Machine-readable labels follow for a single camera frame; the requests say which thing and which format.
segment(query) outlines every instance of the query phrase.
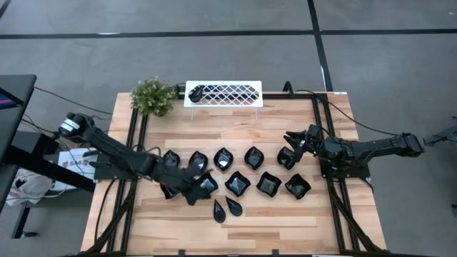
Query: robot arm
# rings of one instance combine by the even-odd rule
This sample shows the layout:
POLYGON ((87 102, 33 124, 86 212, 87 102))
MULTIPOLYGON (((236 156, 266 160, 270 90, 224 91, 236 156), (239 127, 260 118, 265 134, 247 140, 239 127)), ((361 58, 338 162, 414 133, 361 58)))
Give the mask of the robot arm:
POLYGON ((392 138, 358 142, 329 136, 323 138, 322 128, 310 125, 307 131, 287 131, 285 140, 294 149, 294 161, 299 162, 305 152, 329 162, 334 168, 348 169, 364 166, 373 157, 396 154, 417 157, 423 153, 416 136, 403 133, 392 138))
POLYGON ((186 169, 169 167, 160 156, 135 152, 103 133, 90 116, 69 113, 59 127, 59 135, 75 143, 90 143, 107 155, 118 169, 176 189, 182 192, 191 205, 197 199, 209 197, 194 178, 198 171, 196 166, 186 169))

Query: wooden plank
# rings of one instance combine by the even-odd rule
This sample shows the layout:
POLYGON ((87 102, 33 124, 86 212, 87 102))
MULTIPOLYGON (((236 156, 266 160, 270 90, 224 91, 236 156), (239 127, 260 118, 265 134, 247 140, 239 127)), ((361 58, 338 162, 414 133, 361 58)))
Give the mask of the wooden plank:
MULTIPOLYGON (((328 94, 328 99, 352 116, 347 95, 328 94)), ((120 93, 110 136, 125 142, 130 114, 130 96, 120 93)), ((358 138, 354 122, 332 106, 331 115, 337 136, 358 138)), ((321 177, 317 160, 311 154, 305 154, 302 162, 290 171, 281 168, 276 161, 279 150, 287 146, 282 138, 285 131, 302 131, 314 122, 309 100, 265 100, 258 121, 253 109, 196 109, 191 121, 190 111, 183 107, 182 101, 176 102, 169 115, 150 117, 146 148, 159 146, 162 153, 173 150, 181 157, 182 166, 186 166, 191 154, 198 150, 208 156, 209 168, 214 168, 212 159, 221 147, 226 147, 235 161, 226 173, 212 171, 219 189, 213 193, 213 199, 198 201, 195 206, 188 206, 182 196, 165 200, 157 183, 139 181, 128 254, 176 254, 179 249, 186 249, 188 254, 270 254, 273 248, 284 254, 338 253, 326 182, 321 177), (244 154, 252 146, 261 149, 265 155, 258 171, 248 169, 243 162, 244 154), (224 186, 235 171, 240 171, 252 183, 240 198, 224 186), (282 184, 278 194, 270 198, 255 188, 264 171, 279 177, 283 184, 299 173, 312 189, 297 201, 282 184), (240 217, 229 213, 225 196, 243 206, 240 217), (214 199, 227 212, 227 219, 222 224, 212 217, 214 199)), ((348 179, 347 183, 356 220, 374 243, 385 247, 370 188, 358 179, 348 179)), ((96 217, 107 185, 108 181, 97 184, 82 250, 94 242, 96 217)), ((115 195, 116 189, 112 189, 101 216, 99 233, 111 219, 115 195)), ((343 232, 346 246, 350 248, 348 229, 344 227, 343 232)))

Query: green plant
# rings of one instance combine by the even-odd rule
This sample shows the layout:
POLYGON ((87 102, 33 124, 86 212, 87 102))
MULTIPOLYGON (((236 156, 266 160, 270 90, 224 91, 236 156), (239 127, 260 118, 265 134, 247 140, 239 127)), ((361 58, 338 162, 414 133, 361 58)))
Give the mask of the green plant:
POLYGON ((131 91, 131 103, 141 114, 164 116, 173 110, 174 101, 177 99, 175 92, 168 83, 158 77, 138 81, 138 86, 131 91))

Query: black petal-shaped dish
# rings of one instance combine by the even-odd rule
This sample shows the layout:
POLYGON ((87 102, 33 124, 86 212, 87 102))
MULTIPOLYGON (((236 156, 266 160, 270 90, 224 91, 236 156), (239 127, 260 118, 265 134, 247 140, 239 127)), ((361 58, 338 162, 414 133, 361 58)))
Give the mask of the black petal-shaped dish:
POLYGON ((243 214, 243 207, 241 207, 241 204, 239 204, 237 201, 230 199, 229 197, 226 196, 227 200, 227 205, 228 209, 230 212, 235 215, 235 216, 240 216, 243 214))
POLYGON ((258 169, 260 165, 262 165, 264 159, 263 153, 255 146, 252 146, 244 155, 244 162, 253 170, 258 169))
POLYGON ((273 197, 278 192, 278 188, 281 183, 281 179, 276 178, 275 176, 265 171, 262 174, 262 177, 260 177, 260 181, 256 187, 258 190, 260 190, 260 192, 266 193, 270 197, 273 197))
POLYGON ((213 193, 216 189, 219 188, 217 185, 217 182, 214 180, 214 178, 209 174, 209 172, 206 172, 203 174, 197 182, 200 184, 200 187, 207 190, 208 194, 213 193))
POLYGON ((199 151, 195 151, 191 158, 189 159, 189 165, 195 163, 200 170, 199 175, 203 174, 206 171, 206 167, 208 166, 208 157, 206 155, 200 153, 199 151))
POLYGON ((295 165, 295 161, 293 161, 293 151, 284 146, 278 153, 278 163, 290 171, 295 165))
POLYGON ((214 220, 219 223, 223 223, 226 220, 226 212, 222 209, 222 206, 216 199, 214 199, 213 217, 214 220))
POLYGON ((179 163, 181 162, 181 158, 179 158, 179 155, 177 155, 172 150, 167 151, 165 153, 164 160, 165 160, 165 166, 168 166, 168 167, 177 167, 177 166, 179 166, 179 163))
POLYGON ((236 197, 240 197, 244 191, 251 185, 251 182, 239 171, 233 173, 231 177, 225 182, 226 187, 235 194, 236 197))
POLYGON ((164 186, 160 184, 160 189, 162 189, 162 192, 164 192, 165 199, 171 199, 177 195, 179 195, 179 191, 172 189, 171 187, 164 186))
POLYGON ((225 148, 221 148, 214 156, 214 165, 221 171, 226 171, 233 163, 233 154, 225 148))
POLYGON ((300 174, 295 174, 292 178, 284 184, 287 191, 291 192, 297 200, 302 199, 305 196, 305 193, 311 189, 306 180, 304 180, 300 174))

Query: white plastic bag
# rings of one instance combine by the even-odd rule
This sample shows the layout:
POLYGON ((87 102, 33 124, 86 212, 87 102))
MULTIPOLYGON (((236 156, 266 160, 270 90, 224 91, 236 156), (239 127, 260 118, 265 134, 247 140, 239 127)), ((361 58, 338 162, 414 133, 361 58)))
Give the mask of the white plastic bag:
POLYGON ((10 206, 19 205, 25 201, 38 203, 51 186, 50 178, 20 168, 9 190, 6 202, 10 206))

